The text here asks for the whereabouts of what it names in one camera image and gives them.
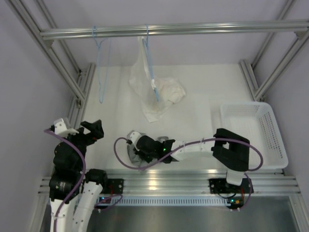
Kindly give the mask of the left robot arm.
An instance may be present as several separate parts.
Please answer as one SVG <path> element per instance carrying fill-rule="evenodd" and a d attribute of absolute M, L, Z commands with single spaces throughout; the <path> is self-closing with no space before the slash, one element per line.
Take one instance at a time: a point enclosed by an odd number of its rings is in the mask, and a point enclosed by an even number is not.
<path fill-rule="evenodd" d="M 60 140 L 54 149 L 55 170 L 49 181 L 52 232 L 85 232 L 100 193 L 108 190 L 107 173 L 86 169 L 87 147 L 104 137 L 101 120 L 83 121 L 74 129 L 61 118 L 44 130 Z"/>

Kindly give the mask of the aluminium frame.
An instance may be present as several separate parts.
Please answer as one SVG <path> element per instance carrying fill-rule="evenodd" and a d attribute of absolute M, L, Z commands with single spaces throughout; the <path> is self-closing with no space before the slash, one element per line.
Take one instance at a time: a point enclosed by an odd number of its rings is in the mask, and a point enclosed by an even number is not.
<path fill-rule="evenodd" d="M 75 124 L 80 123 L 81 118 L 84 116 L 86 102 L 88 101 L 90 93 L 90 85 L 94 78 L 95 64 L 89 63 L 85 71 L 85 83 L 84 86 L 80 85 L 70 72 L 67 71 L 63 62 L 57 56 L 57 53 L 52 48 L 54 40 L 61 40 L 61 45 L 65 45 L 63 40 L 66 39 L 85 39 L 92 37 L 92 29 L 47 29 L 42 30 L 39 28 L 35 17 L 27 5 L 22 0 L 4 0 L 3 2 L 11 9 L 16 18 L 23 25 L 28 34 L 32 37 L 32 40 L 37 44 L 45 54 L 46 59 L 49 60 L 51 66 L 54 67 L 59 76 L 64 80 L 68 87 L 70 87 L 76 100 L 81 101 L 81 106 L 74 106 L 77 103 L 71 103 L 69 115 L 74 116 L 76 112 L 76 118 L 72 121 Z M 296 43 L 292 45 L 291 49 L 286 53 L 284 58 L 280 61 L 276 67 L 274 73 L 260 86 L 257 90 L 255 87 L 256 79 L 253 73 L 253 68 L 246 60 L 240 60 L 239 65 L 246 78 L 246 83 L 250 89 L 250 93 L 253 94 L 254 100 L 263 98 L 266 91 L 273 85 L 282 72 L 295 58 L 299 50 L 309 38 L 309 20 L 297 19 L 287 20 L 283 19 L 286 13 L 293 5 L 294 0 L 287 1 L 283 10 L 281 11 L 281 18 L 273 21 L 256 21 L 256 22 L 228 22 L 228 23 L 186 23 L 186 24 L 163 24 L 163 25 L 149 25 L 149 36 L 169 36 L 169 35 L 195 35 L 195 34 L 220 34 L 220 33 L 269 33 L 269 36 L 265 40 L 264 44 L 267 46 L 272 40 L 272 36 L 276 32 L 303 32 L 304 36 L 299 37 Z M 118 37 L 146 37 L 146 26 L 108 26 L 98 28 L 99 38 L 118 38 Z M 147 190 L 147 193 L 154 192 L 155 195 L 149 195 L 148 197 L 185 197 L 185 193 L 181 191 L 171 192 L 169 194 L 163 194 L 162 191 Z M 201 193 L 188 193 L 188 197 L 215 197 L 215 194 L 210 193 L 210 188 Z M 46 206 L 50 203 L 47 196 L 47 192 L 39 192 L 35 200 L 35 209 L 33 211 L 32 221 L 29 225 L 29 232 L 39 232 L 40 226 L 43 221 L 43 214 Z"/>

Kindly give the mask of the light blue wire hanger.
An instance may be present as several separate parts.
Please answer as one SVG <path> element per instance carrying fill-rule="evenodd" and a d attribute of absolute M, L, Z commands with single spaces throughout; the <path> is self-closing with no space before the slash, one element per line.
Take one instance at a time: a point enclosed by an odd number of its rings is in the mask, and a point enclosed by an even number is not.
<path fill-rule="evenodd" d="M 97 48 L 98 100 L 100 104 L 103 104 L 109 77 L 112 40 L 110 38 L 100 39 L 96 26 L 92 27 L 92 38 Z"/>

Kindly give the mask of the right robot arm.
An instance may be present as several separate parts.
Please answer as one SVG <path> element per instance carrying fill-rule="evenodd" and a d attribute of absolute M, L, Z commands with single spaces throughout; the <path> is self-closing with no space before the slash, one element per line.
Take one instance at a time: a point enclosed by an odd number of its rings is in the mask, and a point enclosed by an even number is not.
<path fill-rule="evenodd" d="M 132 164 L 141 166 L 161 160 L 164 164 L 193 161 L 205 162 L 215 158 L 227 168 L 225 188 L 236 192 L 242 187 L 244 173 L 249 170 L 250 141 L 226 129 L 218 129 L 213 140 L 177 141 L 166 136 L 157 140 L 145 133 L 132 131 L 128 136 L 127 153 Z"/>

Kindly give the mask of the white hanging garment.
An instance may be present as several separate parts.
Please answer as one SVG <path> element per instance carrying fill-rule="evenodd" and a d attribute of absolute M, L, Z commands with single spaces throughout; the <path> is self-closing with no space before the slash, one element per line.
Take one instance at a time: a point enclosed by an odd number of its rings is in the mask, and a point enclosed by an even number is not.
<path fill-rule="evenodd" d="M 139 53 L 137 61 L 130 71 L 129 85 L 138 95 L 142 103 L 151 106 L 156 104 L 157 101 L 154 90 L 151 87 L 151 78 L 142 41 L 143 38 L 145 37 L 138 37 Z"/>

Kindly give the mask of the grey tank top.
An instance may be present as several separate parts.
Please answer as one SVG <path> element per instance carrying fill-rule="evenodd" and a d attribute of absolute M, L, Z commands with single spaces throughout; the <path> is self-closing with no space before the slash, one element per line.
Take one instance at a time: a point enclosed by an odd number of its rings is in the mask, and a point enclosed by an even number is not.
<path fill-rule="evenodd" d="M 163 143 L 164 145 L 163 151 L 164 151 L 164 156 L 165 156 L 168 152 L 171 151 L 171 145 L 175 140 L 169 140 L 168 137 L 163 136 L 163 137 L 158 137 L 157 141 Z M 127 152 L 128 152 L 128 157 L 131 163 L 140 166 L 143 161 L 137 155 L 135 155 L 134 148 L 135 146 L 133 144 L 130 144 L 129 142 L 127 142 Z"/>

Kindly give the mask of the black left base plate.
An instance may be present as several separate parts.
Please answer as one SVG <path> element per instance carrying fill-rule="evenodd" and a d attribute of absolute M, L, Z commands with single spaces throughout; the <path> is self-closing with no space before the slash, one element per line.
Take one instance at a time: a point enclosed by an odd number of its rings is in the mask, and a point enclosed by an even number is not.
<path fill-rule="evenodd" d="M 124 179 L 112 178 L 108 179 L 107 183 L 107 194 L 122 194 L 124 189 Z"/>

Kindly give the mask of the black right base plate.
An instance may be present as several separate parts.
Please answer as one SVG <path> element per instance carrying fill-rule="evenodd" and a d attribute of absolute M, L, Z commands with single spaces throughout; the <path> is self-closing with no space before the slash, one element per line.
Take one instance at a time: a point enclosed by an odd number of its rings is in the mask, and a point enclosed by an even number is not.
<path fill-rule="evenodd" d="M 237 194 L 254 193 L 253 186 L 247 178 L 242 179 L 240 186 L 229 184 L 224 178 L 212 178 L 209 179 L 209 186 L 211 194 L 218 194 L 220 196 L 230 194 L 230 196 L 224 197 L 225 199 L 234 197 Z"/>

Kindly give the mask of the white plastic basket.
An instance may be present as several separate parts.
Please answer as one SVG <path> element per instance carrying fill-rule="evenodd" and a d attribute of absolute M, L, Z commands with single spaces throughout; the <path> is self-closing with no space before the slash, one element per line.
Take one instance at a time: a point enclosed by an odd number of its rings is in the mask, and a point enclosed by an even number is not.
<path fill-rule="evenodd" d="M 271 106 L 265 102 L 225 102 L 211 111 L 213 131 L 227 129 L 250 141 L 263 156 L 262 170 L 284 169 L 288 157 Z"/>

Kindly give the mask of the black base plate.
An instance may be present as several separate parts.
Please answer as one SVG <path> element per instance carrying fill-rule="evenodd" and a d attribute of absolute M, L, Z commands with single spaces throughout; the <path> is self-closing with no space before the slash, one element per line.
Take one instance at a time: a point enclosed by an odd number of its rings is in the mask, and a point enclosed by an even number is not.
<path fill-rule="evenodd" d="M 108 179 L 107 183 L 107 194 L 122 194 L 124 189 L 124 179 L 112 178 Z"/>
<path fill-rule="evenodd" d="M 240 186 L 229 184 L 224 178 L 212 178 L 209 179 L 209 186 L 211 194 L 218 194 L 220 196 L 230 194 L 230 196 L 224 197 L 225 199 L 234 197 L 237 194 L 254 193 L 253 186 L 247 178 L 242 179 Z"/>

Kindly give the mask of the light blue hanger with garment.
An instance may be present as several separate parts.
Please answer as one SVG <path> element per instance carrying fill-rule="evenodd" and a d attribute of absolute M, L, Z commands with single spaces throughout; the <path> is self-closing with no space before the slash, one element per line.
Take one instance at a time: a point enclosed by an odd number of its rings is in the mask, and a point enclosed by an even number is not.
<path fill-rule="evenodd" d="M 147 59 L 148 70 L 149 70 L 149 74 L 151 78 L 151 87 L 155 92 L 156 101 L 159 102 L 159 94 L 158 94 L 158 90 L 155 84 L 155 77 L 154 77 L 154 72 L 153 72 L 153 62 L 152 62 L 151 52 L 149 49 L 149 26 L 148 24 L 146 24 L 145 26 L 146 26 L 146 38 L 143 38 L 142 41 L 143 41 L 143 46 L 144 46 L 145 55 Z"/>

